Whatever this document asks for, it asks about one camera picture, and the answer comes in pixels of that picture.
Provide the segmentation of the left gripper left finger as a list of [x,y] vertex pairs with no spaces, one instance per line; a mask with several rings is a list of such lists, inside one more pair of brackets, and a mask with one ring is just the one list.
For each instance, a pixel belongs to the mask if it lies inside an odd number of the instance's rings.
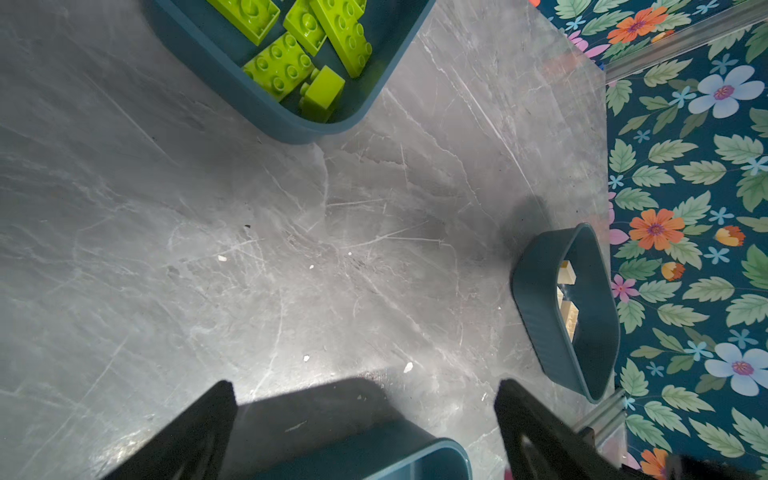
[[106,478],[216,479],[237,410],[233,384],[215,383]]

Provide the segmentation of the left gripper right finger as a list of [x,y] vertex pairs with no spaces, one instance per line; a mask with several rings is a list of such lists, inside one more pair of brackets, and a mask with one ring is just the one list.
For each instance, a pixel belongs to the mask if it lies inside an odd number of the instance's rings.
[[617,468],[519,382],[500,382],[494,411],[514,479],[645,479]]

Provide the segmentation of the green long lego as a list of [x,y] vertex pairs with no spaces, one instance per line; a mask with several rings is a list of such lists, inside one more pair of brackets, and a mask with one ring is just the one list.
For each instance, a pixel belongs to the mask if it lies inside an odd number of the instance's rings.
[[348,76],[358,78],[372,56],[373,46],[359,22],[357,1],[311,0],[310,8],[326,33]]
[[222,16],[254,45],[260,45],[280,16],[271,0],[208,0]]

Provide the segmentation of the cream lego pile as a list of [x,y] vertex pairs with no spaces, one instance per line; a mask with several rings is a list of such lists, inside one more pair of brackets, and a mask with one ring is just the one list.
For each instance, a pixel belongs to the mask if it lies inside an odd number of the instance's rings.
[[558,269],[557,283],[563,285],[574,285],[577,280],[577,275],[572,263],[569,260],[564,260]]

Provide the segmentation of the green lego mid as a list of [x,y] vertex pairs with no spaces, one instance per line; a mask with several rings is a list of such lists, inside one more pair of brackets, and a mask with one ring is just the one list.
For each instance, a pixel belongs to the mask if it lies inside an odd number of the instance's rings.
[[289,32],[242,67],[242,71],[277,102],[300,87],[315,69],[310,56]]

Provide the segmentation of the green small lego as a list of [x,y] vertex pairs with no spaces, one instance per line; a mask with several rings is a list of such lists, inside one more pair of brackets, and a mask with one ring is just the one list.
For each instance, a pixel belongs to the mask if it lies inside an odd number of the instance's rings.
[[310,81],[300,88],[300,115],[310,121],[326,123],[337,109],[345,80],[328,66],[315,69]]

